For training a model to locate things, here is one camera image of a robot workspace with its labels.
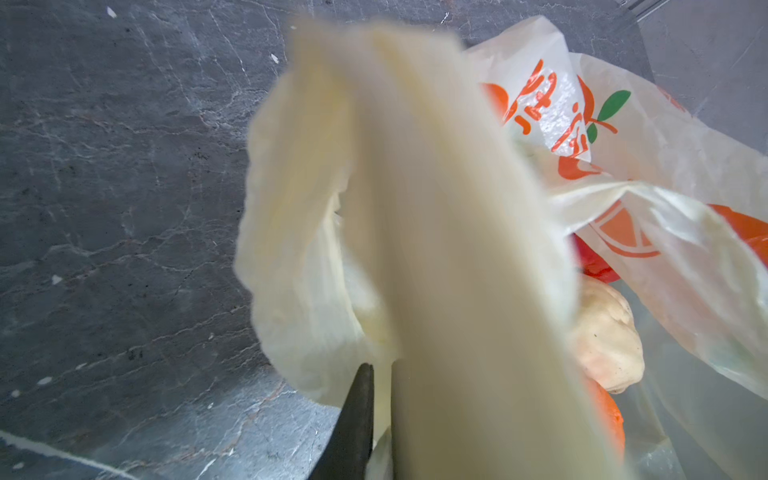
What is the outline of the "orange fake fruit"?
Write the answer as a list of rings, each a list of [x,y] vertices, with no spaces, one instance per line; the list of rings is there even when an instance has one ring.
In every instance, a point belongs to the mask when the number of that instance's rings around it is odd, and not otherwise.
[[[611,394],[599,383],[587,378],[586,385],[591,399],[597,408],[605,428],[610,434],[612,444],[616,449],[619,461],[622,462],[626,451],[626,434],[624,418]]]

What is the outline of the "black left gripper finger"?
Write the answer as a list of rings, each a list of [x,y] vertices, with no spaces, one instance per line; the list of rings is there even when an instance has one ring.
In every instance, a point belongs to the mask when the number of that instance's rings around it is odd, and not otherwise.
[[[328,444],[309,480],[365,478],[373,448],[374,400],[373,366],[364,363],[354,376]]]

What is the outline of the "cream plastic bag orange print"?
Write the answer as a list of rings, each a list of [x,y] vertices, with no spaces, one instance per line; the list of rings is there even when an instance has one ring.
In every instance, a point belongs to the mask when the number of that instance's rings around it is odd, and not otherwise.
[[[234,271],[300,394],[341,411],[373,366],[364,479],[766,477],[764,154],[542,16],[471,48],[294,24],[249,126]],[[571,348],[573,234],[643,346],[610,393],[622,462]]]

